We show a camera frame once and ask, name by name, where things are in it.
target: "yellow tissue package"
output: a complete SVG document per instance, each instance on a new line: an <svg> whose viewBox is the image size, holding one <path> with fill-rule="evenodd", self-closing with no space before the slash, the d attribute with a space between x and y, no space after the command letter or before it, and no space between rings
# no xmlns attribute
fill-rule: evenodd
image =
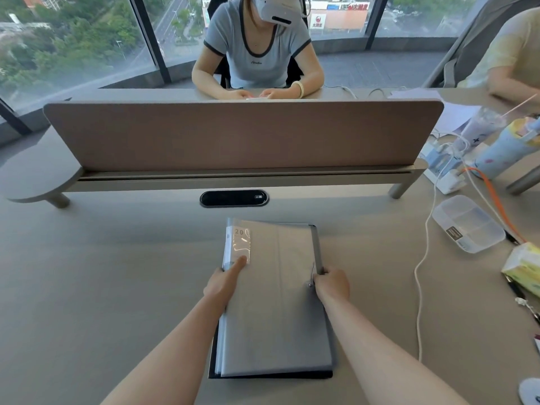
<svg viewBox="0 0 540 405"><path fill-rule="evenodd" d="M540 297L540 248L532 243L517 246L505 263L503 273Z"/></svg>

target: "brown partition panel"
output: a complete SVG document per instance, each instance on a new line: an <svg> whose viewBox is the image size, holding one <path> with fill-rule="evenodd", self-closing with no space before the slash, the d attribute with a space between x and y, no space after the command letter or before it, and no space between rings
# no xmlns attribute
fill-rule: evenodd
<svg viewBox="0 0 540 405"><path fill-rule="evenodd" d="M436 100L58 102L52 126L95 172L411 165Z"/></svg>

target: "gray t-shirt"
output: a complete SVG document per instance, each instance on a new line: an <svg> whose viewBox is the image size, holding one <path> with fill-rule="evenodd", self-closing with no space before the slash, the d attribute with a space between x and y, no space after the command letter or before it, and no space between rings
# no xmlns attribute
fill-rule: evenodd
<svg viewBox="0 0 540 405"><path fill-rule="evenodd" d="M282 88L290 58L311 42L309 30L302 20L295 27L276 25L269 47L264 53L255 54L246 42L243 4L244 0L229 0L218 7L204 45L222 57L227 55L233 88Z"/></svg>

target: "folder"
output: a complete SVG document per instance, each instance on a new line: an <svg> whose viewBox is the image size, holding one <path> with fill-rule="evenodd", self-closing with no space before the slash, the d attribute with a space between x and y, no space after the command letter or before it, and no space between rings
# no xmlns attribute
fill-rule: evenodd
<svg viewBox="0 0 540 405"><path fill-rule="evenodd" d="M317 228L229 219L223 268L241 255L248 263L215 331L208 377L332 377L332 331L312 284L323 272Z"/></svg>

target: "vr headset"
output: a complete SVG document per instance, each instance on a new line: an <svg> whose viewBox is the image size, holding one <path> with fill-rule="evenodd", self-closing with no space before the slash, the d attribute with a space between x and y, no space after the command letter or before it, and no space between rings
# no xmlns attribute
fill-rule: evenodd
<svg viewBox="0 0 540 405"><path fill-rule="evenodd" d="M253 0L261 20L285 27L299 25L306 15L302 0Z"/></svg>

